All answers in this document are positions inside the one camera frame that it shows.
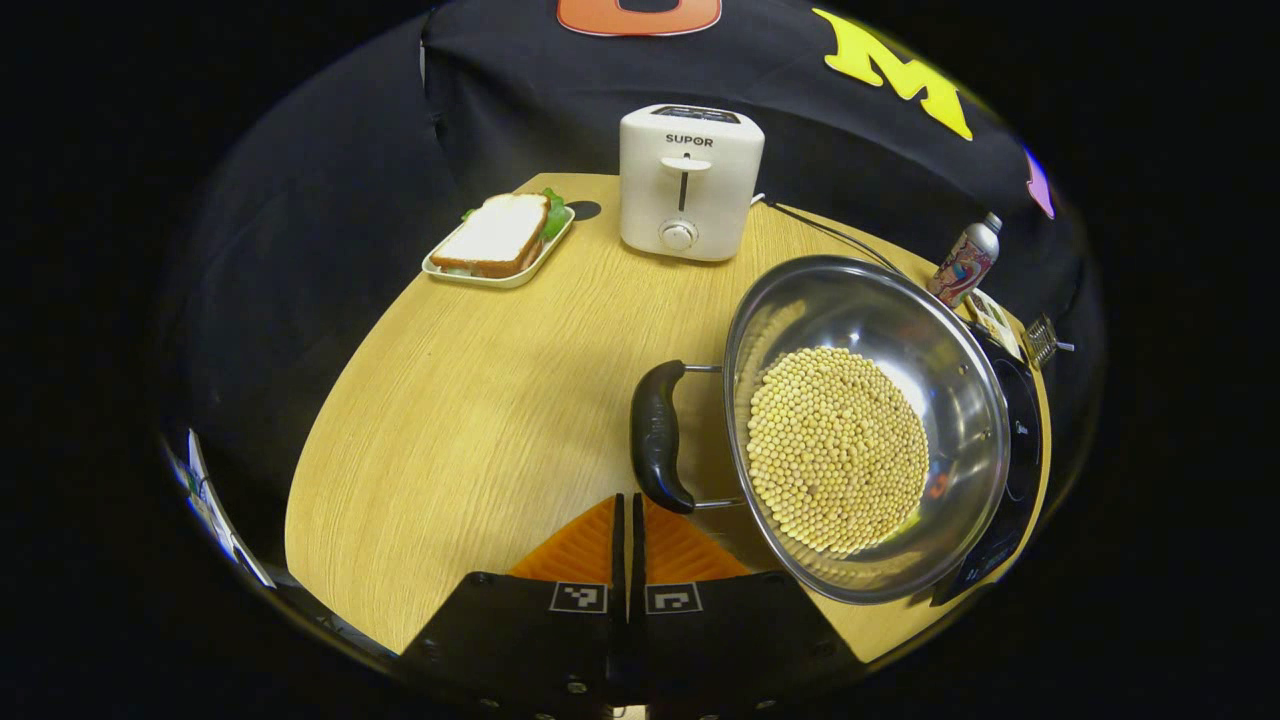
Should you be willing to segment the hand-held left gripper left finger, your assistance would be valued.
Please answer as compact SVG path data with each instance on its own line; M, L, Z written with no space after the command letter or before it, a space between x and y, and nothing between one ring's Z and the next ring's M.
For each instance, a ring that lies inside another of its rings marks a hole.
M475 717L609 717L625 509L614 495L561 528L536 578L466 574L401 652L402 678Z

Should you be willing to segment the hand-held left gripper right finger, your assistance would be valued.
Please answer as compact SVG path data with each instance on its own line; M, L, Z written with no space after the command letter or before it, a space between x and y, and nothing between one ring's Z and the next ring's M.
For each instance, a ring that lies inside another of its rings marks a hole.
M786 719L867 666L787 573L726 575L686 518L632 502L632 687L650 719Z

